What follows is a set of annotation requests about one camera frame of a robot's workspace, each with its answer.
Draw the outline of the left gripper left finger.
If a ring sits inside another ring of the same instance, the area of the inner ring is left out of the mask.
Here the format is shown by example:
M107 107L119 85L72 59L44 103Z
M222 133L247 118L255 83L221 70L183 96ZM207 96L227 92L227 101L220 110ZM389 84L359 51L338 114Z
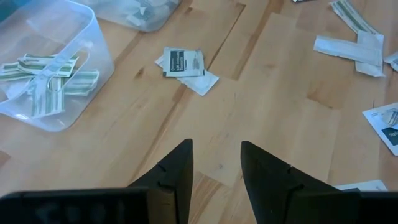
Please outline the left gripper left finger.
M13 192L0 224L188 224L193 141L183 140L127 187Z

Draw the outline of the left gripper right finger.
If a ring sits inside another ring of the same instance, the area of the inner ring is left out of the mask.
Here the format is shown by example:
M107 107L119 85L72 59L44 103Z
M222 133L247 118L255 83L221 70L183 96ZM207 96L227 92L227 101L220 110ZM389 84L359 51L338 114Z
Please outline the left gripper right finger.
M398 224L398 191L340 190L249 141L241 169L257 224Z

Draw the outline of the crumpled antiseptic wipe packet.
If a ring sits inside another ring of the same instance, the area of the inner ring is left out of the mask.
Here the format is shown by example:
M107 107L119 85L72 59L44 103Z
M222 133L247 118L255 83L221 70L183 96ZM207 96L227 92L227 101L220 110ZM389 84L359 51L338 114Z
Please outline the crumpled antiseptic wipe packet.
M398 110L387 110L382 116L382 121L389 126L398 125Z

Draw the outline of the plain white square packet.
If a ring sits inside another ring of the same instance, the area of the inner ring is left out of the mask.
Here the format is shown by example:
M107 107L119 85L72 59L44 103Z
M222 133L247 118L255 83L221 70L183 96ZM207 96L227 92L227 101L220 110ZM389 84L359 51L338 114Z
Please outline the plain white square packet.
M189 59L197 58L200 67L204 68L204 58L203 56L197 56L196 53L188 53ZM160 56L155 63L163 68L163 61L164 56ZM205 96L212 87L216 84L219 80L219 77L215 76L214 74L204 70L204 75L196 76L196 77L175 77L178 81L182 84L189 87L189 89L193 90L195 93L199 94L200 96Z

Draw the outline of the clear plastic bin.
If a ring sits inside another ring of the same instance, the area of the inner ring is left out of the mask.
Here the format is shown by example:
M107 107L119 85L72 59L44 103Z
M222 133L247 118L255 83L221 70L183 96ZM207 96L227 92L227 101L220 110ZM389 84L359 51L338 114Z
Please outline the clear plastic bin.
M160 22L149 24L145 27L135 26L127 21L127 14L130 11L130 0L72 0L84 4L95 12L96 17L115 22L123 26L131 27L142 32L153 32L159 30L179 6L181 0L168 0L170 12Z
M0 115L48 132L69 128L82 114L114 72L114 62L92 9L71 0L0 0L0 66L16 63L25 54L56 57L34 78L23 93L9 99L0 82ZM88 96L65 94L65 111L43 118L32 117L30 87L43 83L74 55L78 72L100 72L96 88Z

